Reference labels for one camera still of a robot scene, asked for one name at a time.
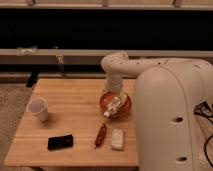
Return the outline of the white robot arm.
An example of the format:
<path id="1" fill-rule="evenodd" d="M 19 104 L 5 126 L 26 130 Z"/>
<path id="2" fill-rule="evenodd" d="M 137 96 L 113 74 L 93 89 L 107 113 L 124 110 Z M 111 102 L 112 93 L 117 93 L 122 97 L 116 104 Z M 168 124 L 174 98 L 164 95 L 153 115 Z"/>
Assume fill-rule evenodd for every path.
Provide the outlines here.
<path id="1" fill-rule="evenodd" d="M 105 56 L 106 88 L 121 92 L 136 78 L 132 112 L 140 171 L 201 171 L 194 108 L 213 99 L 213 64 L 192 58 Z"/>

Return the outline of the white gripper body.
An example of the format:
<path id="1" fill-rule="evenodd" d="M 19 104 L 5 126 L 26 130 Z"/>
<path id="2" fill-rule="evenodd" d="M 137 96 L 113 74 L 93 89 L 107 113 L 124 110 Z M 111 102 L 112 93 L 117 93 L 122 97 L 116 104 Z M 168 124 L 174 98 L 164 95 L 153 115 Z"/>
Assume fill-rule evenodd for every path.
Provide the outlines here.
<path id="1" fill-rule="evenodd" d="M 127 100 L 127 95 L 124 92 L 116 95 L 107 105 L 107 111 L 110 114 L 116 114 Z"/>

